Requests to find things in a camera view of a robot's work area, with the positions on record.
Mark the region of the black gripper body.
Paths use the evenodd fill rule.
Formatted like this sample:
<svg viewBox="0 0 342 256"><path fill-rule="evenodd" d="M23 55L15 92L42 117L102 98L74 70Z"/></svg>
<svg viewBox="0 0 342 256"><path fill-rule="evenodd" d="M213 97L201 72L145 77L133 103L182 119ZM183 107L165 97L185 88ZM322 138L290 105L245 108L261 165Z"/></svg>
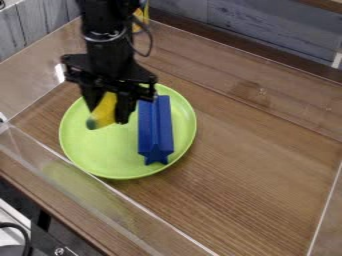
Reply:
<svg viewBox="0 0 342 256"><path fill-rule="evenodd" d="M103 84L106 92L133 92L138 100L153 101L157 75L135 60L133 38L127 35L86 39L86 53L61 57L66 66L66 80L75 83Z"/></svg>

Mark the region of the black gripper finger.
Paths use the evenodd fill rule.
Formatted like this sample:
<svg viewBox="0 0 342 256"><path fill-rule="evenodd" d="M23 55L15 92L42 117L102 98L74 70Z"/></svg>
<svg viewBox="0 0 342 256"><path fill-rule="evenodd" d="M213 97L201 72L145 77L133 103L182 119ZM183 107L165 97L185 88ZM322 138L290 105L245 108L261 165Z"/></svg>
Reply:
<svg viewBox="0 0 342 256"><path fill-rule="evenodd" d="M106 88L103 84L91 84L82 83L81 84L81 92L86 101L86 105L90 111L94 111L97 106L101 103L103 95L106 93Z"/></svg>
<svg viewBox="0 0 342 256"><path fill-rule="evenodd" d="M115 120L125 125L130 121L130 115L137 109L137 97L133 92L119 92L117 94L118 102L115 108Z"/></svg>

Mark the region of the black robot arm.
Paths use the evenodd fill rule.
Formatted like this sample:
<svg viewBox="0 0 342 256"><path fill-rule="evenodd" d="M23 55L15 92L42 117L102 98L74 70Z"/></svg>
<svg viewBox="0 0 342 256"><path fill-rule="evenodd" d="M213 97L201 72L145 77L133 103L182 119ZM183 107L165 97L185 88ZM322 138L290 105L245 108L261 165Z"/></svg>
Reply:
<svg viewBox="0 0 342 256"><path fill-rule="evenodd" d="M82 14L83 54L66 54L66 80L79 86L90 111L86 121L95 130L111 124L127 124L137 103L157 97L157 75L135 60L135 16L139 0L78 0Z"/></svg>

